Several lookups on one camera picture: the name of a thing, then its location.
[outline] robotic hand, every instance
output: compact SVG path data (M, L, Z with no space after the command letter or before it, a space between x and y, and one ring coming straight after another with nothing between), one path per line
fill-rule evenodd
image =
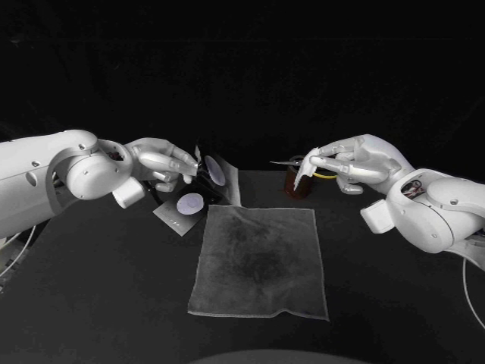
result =
M360 211L376 234L398 228L425 252L457 253L485 271L484 184L415 170L398 148L369 134L314 148L297 178L311 176L317 167L339 174L346 194L362 194L355 184L363 183L386 195Z
M142 180L172 192L192 182L198 162L168 140L121 145L84 130L0 143L0 239L28 230L81 199L114 194L129 208L145 196Z

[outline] white cable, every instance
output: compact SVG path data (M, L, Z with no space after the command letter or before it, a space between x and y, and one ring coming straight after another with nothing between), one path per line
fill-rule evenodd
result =
M15 237L0 246L0 251L12 244L14 240L19 237L22 233L16 234Z
M28 245L29 245L29 242L32 241L32 236L34 236L34 232L35 232L35 228L38 226L35 225L34 226L34 230L32 230L32 234L29 235L29 238L28 238L28 241L26 241L26 244L25 244L25 247L22 248L22 251L19 253L19 255L16 256L16 260L12 262L12 264L9 265L9 267L5 269L3 273L0 274L0 277L6 274L6 272L12 269L12 266L16 264L16 261L19 260L21 256L22 256L22 253L26 251L26 248L28 248Z
M470 290L467 289L467 259L464 260L464 286L465 286L467 301L470 302ZM483 328L485 329L485 324L483 323L483 321L480 319L480 316L476 313L476 309L474 309L474 306L473 306L471 302L470 302L470 309L473 309L474 316L478 319Z

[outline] cable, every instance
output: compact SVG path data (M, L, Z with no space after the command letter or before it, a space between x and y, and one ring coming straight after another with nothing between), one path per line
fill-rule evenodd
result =
M8 266L8 268L5 269L3 273L0 274L0 277L6 274L6 272L12 269L12 266L16 264L16 261L19 260L22 253L26 251L29 242L32 241L32 236L34 236L34 232L35 232L35 228L38 227L38 225L34 226L34 230L32 230L32 234L29 235L25 247L22 248L22 251L19 253L19 255L16 256L16 260L12 262L12 264Z
M336 179L339 176L326 176L324 174L319 174L314 172L314 175L319 177L319 178L324 178L326 180L333 180Z
M0 251L12 244L14 240L19 237L22 233L16 234L15 237L0 246Z
M470 302L470 290L467 289L467 259L464 260L464 286L465 286L467 301ZM485 329L485 324L483 323L483 321L480 319L480 316L476 313L476 309L474 309L474 306L473 306L473 302L470 302L470 309L473 309L474 316L478 319L483 328Z

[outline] table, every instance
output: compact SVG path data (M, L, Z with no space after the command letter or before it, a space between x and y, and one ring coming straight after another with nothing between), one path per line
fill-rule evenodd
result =
M251 349L304 350L369 362L485 362L485 331L465 302L463 258L428 254L396 230L373 234L349 196L317 180L307 199L286 173L241 171L242 205L316 210L332 322L188 314L204 219L185 237L147 196L123 209L113 195L74 204L41 235L0 293L0 364L186 363ZM485 273L468 267L485 321Z

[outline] black tabletop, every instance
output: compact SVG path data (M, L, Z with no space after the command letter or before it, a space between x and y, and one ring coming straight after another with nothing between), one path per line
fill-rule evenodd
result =
M0 363L186 363L235 350L288 349L369 362L485 362L463 258L428 254L396 230L373 234L360 209L383 198L345 195L317 180L291 199L284 172L241 171L242 205L316 210L332 322L188 314L204 219L180 237L150 196L123 209L113 195L55 217L0 294ZM485 273L468 266L485 321Z

